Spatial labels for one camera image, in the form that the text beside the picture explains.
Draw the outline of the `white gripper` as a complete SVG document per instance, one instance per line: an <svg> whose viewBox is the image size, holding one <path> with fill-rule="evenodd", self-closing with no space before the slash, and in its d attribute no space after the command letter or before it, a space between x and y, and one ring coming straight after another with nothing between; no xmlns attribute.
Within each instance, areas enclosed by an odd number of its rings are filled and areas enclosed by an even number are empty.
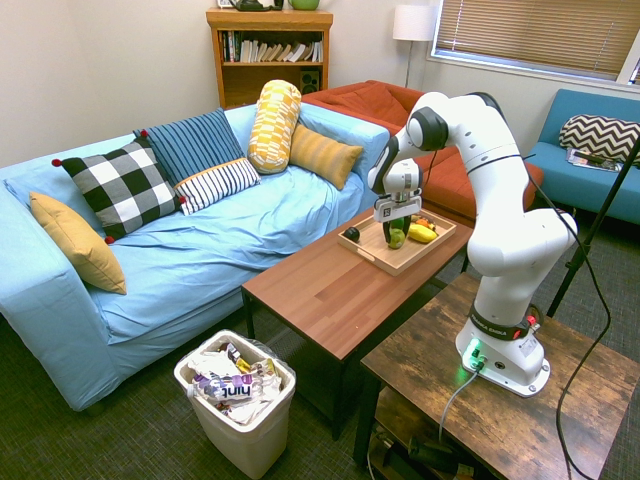
<svg viewBox="0 0 640 480"><path fill-rule="evenodd" d="M374 203L373 218L383 223L384 238L388 246L397 245L397 232L392 220L403 218L403 233L408 235L412 215L421 211L422 189L380 195Z"/></svg>

